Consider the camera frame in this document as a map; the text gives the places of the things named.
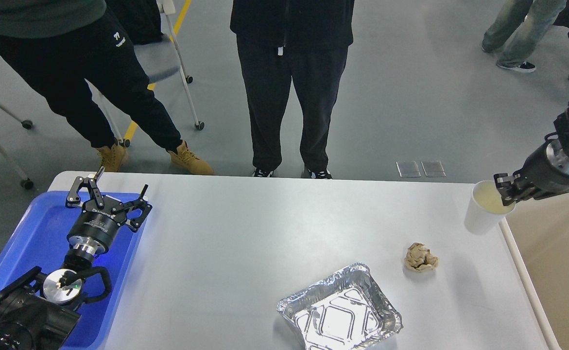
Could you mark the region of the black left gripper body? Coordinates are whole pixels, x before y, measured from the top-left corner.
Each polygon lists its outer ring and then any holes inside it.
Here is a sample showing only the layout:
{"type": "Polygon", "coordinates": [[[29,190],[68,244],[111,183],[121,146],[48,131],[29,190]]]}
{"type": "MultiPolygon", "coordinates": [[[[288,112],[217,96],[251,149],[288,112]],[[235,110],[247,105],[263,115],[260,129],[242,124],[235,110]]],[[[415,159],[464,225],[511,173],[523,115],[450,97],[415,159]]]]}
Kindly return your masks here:
{"type": "Polygon", "coordinates": [[[103,209],[99,209],[95,199],[82,205],[82,212],[67,235],[71,249],[87,246],[91,255],[105,254],[111,248],[120,226],[127,219],[127,209],[112,213],[122,202],[115,197],[103,196],[103,209]]]}

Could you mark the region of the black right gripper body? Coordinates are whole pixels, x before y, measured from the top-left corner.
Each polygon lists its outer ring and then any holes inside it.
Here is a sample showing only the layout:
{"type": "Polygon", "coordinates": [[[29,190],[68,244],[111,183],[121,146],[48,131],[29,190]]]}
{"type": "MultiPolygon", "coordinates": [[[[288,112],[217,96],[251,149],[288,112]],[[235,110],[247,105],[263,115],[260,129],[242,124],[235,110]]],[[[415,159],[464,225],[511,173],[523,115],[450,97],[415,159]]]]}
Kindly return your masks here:
{"type": "Polygon", "coordinates": [[[523,167],[516,171],[520,178],[517,188],[536,187],[539,193],[533,199],[544,199],[569,193],[569,147],[560,141],[546,141],[531,153],[523,167]]]}

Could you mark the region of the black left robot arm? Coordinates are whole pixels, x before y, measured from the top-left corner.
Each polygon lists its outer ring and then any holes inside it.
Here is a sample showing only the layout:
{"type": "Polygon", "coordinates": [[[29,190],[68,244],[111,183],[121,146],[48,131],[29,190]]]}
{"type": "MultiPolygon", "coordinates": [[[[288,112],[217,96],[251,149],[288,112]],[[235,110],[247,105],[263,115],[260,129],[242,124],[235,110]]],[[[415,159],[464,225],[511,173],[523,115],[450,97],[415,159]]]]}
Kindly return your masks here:
{"type": "Polygon", "coordinates": [[[0,350],[90,349],[109,330],[124,276],[153,206],[104,194],[104,168],[78,176],[65,208],[45,193],[0,255],[0,350]]]}

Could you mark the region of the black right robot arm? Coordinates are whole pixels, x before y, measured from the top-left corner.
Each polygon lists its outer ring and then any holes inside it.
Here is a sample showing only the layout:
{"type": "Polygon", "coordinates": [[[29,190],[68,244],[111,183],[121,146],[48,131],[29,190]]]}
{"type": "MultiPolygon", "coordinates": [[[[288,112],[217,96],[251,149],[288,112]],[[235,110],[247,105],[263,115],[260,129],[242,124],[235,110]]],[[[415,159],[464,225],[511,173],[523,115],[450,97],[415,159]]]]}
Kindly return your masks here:
{"type": "Polygon", "coordinates": [[[504,206],[546,199],[569,193],[569,103],[553,122],[555,132],[545,135],[544,143],[512,175],[494,175],[504,206]]]}

